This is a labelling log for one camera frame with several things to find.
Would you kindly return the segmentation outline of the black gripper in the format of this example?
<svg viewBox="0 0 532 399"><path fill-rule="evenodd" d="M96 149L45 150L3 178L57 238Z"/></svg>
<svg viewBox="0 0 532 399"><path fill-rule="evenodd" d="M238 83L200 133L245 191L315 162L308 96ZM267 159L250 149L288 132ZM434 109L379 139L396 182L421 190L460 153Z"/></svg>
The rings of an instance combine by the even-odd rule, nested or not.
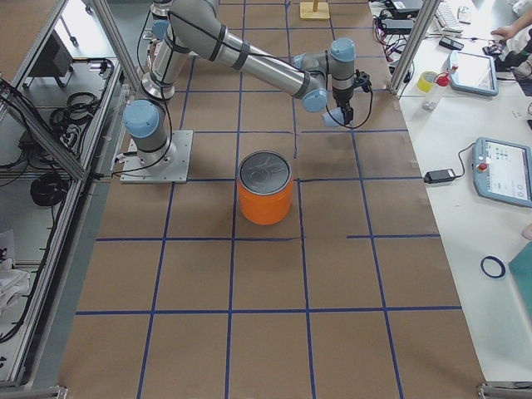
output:
<svg viewBox="0 0 532 399"><path fill-rule="evenodd" d="M351 125L353 121L353 109L350 105L352 88L338 89L334 87L333 99L335 100L337 107L342 108L343 123L345 125Z"/></svg>

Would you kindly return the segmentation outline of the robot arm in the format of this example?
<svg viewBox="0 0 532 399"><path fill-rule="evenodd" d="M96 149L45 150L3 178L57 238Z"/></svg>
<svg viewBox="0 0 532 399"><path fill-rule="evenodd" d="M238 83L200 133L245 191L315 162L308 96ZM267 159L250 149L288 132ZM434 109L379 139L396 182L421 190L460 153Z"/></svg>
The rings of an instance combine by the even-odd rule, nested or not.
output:
<svg viewBox="0 0 532 399"><path fill-rule="evenodd" d="M153 175L172 164L176 147L165 132L165 103L175 93L174 83L191 53L247 73L302 102L308 112L327 108L339 126L353 120L353 97L358 74L355 44L345 37L327 50L305 53L293 62L281 60L232 34L218 18L216 1L172 1L166 11L166 29L151 68L140 80L141 98L124 111L123 121L136 145L140 170Z"/></svg>

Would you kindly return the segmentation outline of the person's hand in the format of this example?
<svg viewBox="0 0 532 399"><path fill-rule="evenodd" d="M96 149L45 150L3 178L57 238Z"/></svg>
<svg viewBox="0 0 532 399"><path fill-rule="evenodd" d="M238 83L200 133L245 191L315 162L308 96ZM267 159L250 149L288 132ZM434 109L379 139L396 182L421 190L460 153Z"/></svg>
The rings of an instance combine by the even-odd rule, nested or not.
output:
<svg viewBox="0 0 532 399"><path fill-rule="evenodd" d="M513 25L507 25L496 28L490 34L494 37L499 37L501 40L508 40L514 37L517 32L518 30Z"/></svg>

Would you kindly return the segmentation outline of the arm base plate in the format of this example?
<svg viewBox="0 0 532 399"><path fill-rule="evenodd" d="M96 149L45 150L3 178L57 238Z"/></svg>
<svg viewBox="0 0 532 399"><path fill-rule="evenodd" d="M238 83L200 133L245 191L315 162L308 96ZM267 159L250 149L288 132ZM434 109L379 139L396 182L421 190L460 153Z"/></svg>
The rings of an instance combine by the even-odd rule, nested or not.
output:
<svg viewBox="0 0 532 399"><path fill-rule="evenodd" d="M125 184L185 184L188 179L190 153L193 143L193 131L172 131L168 134L170 143L166 143L160 150L145 153L137 149L133 139L130 139L128 151L134 155L127 156L124 163L124 173L120 180Z"/></svg>

